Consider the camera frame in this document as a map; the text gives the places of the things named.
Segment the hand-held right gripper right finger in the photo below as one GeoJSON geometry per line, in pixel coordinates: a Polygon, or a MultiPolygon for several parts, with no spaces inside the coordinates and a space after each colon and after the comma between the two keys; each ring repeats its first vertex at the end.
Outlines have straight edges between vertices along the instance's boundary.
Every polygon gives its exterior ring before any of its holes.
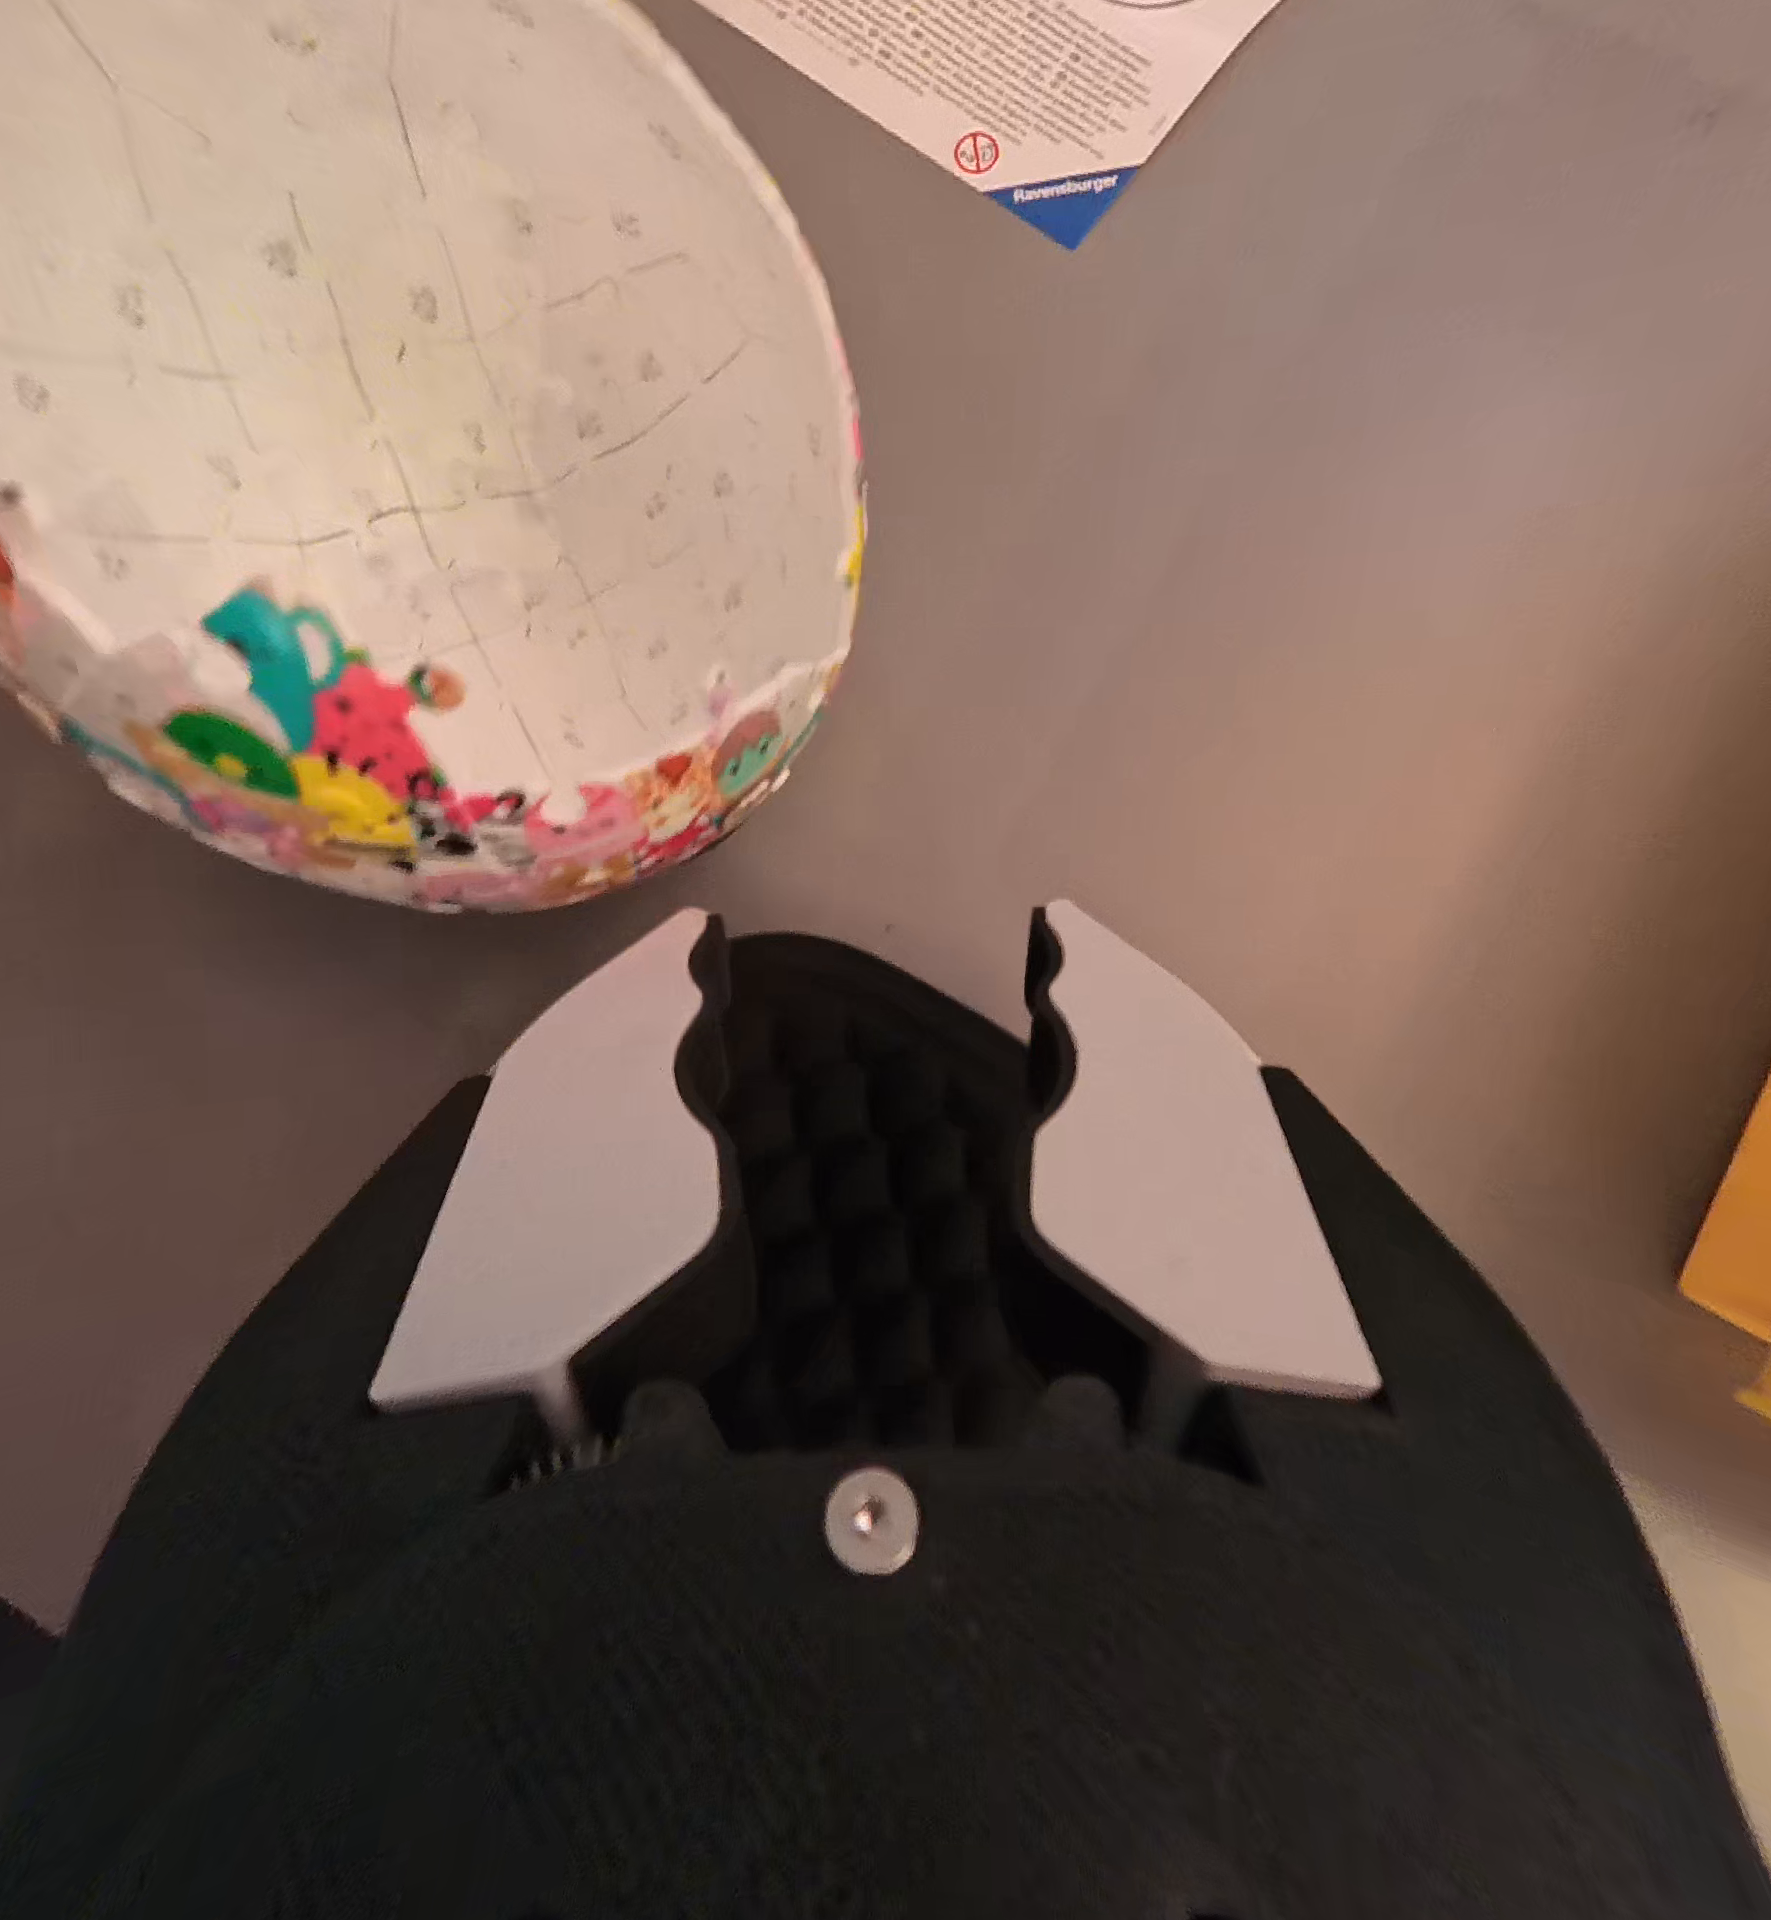
{"type": "Polygon", "coordinates": [[[1379,1360],[1232,1020],[1069,902],[1031,911],[1026,1006],[1026,1229],[1143,1348],[1141,1439],[1181,1442],[1218,1391],[1372,1405],[1379,1360]]]}

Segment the colourful cartoon puzzle ball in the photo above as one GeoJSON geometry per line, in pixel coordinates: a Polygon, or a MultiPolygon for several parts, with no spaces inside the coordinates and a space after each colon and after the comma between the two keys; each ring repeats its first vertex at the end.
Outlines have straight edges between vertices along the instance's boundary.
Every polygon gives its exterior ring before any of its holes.
{"type": "Polygon", "coordinates": [[[633,4],[0,4],[0,687],[263,874],[546,911],[851,658],[824,275],[633,4]]]}

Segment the white instruction leaflet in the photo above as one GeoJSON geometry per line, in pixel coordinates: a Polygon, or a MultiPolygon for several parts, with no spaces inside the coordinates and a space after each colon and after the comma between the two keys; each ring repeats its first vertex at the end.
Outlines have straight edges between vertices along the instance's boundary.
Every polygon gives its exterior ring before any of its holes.
{"type": "Polygon", "coordinates": [[[1078,252],[1280,4],[706,4],[1078,252]]]}

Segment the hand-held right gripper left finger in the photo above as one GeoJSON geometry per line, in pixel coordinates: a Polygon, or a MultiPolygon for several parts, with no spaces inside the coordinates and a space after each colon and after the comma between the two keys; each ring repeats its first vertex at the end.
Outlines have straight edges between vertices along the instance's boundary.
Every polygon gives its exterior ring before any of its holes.
{"type": "Polygon", "coordinates": [[[371,1405],[523,1402],[554,1446],[596,1446],[634,1387],[725,1370],[745,1350],[725,1099],[728,930],[683,908],[493,1067],[371,1405]]]}

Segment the black quilted wrist rest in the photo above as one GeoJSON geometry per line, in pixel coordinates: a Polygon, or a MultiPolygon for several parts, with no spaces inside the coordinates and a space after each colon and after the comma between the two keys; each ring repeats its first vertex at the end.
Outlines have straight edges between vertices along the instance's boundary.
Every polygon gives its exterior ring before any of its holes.
{"type": "Polygon", "coordinates": [[[728,938],[725,1123],[755,1330],[706,1383],[732,1455],[1003,1450],[1039,1394],[1014,1307],[1026,1047],[885,960],[728,938]]]}

